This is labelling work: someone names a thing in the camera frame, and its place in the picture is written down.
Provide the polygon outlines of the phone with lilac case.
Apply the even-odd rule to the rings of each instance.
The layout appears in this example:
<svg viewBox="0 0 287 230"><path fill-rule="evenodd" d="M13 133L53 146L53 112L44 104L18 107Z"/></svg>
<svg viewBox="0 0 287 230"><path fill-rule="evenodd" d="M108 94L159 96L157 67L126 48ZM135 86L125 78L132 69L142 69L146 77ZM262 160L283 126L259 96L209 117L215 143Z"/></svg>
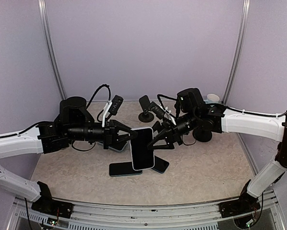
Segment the phone with lilac case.
<svg viewBox="0 0 287 230"><path fill-rule="evenodd" d="M151 127L132 128L137 137L130 140L132 168L135 171L152 169L155 165L155 154L147 145L153 140L154 134Z"/></svg>

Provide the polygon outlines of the phone with dark-blue case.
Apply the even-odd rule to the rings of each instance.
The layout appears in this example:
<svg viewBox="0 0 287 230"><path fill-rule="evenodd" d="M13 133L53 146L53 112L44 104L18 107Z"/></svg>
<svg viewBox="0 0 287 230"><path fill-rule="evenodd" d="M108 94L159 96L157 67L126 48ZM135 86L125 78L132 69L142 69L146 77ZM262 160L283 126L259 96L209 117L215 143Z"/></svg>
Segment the phone with dark-blue case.
<svg viewBox="0 0 287 230"><path fill-rule="evenodd" d="M152 170L154 170L154 171L156 171L158 173L164 173L167 170L168 167L169 167L169 162L168 161L155 156L155 165L152 168Z"/></svg>

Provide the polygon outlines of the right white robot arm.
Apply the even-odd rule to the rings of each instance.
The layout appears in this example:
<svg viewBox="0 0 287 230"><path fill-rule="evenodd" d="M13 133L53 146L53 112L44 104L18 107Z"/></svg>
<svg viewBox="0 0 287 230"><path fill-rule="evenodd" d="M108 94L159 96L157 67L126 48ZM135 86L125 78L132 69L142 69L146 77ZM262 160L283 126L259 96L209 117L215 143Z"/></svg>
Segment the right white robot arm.
<svg viewBox="0 0 287 230"><path fill-rule="evenodd" d="M180 91L175 99L176 114L172 115L162 104L140 99L145 113L152 111L162 123L153 126L157 135L147 145L149 149L173 149L181 145L182 137L190 132L199 142L208 142L212 133L242 133L277 141L277 154L244 187L235 202L238 212L245 213L254 205L264 190L287 171L287 111L283 114L264 114L230 108L220 103L206 103L197 88Z"/></svg>

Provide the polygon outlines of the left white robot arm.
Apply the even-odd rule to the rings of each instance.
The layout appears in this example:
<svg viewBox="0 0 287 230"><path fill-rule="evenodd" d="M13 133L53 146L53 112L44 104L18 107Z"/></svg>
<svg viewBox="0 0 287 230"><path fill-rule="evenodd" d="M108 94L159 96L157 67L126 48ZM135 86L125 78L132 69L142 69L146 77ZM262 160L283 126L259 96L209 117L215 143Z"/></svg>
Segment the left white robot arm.
<svg viewBox="0 0 287 230"><path fill-rule="evenodd" d="M75 141L102 142L107 150L136 137L136 131L117 120L96 122L87 110L86 99L74 96L60 102L60 113L53 122L42 121L18 133L0 136L0 160L57 152ZM57 202L45 183L24 179L1 165L0 188L37 202L47 213L57 209Z"/></svg>

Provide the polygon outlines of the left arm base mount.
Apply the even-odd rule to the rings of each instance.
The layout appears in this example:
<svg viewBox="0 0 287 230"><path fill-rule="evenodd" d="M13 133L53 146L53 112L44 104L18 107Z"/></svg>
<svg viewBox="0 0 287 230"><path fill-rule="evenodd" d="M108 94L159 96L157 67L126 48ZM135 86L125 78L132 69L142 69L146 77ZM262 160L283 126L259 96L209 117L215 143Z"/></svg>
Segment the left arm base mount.
<svg viewBox="0 0 287 230"><path fill-rule="evenodd" d="M31 209L59 218L70 219L73 211L73 204L58 200L38 200L32 204Z"/></svg>

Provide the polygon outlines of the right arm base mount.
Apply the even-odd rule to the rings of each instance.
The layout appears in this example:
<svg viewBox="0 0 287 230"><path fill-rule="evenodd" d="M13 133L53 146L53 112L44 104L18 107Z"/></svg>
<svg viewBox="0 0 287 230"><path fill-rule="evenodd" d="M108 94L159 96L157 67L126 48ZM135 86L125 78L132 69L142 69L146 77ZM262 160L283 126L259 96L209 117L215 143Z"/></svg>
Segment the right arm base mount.
<svg viewBox="0 0 287 230"><path fill-rule="evenodd" d="M252 212L261 208L259 201L254 202L249 200L231 200L227 202L221 202L219 204L219 210L222 218L233 217L245 213Z"/></svg>

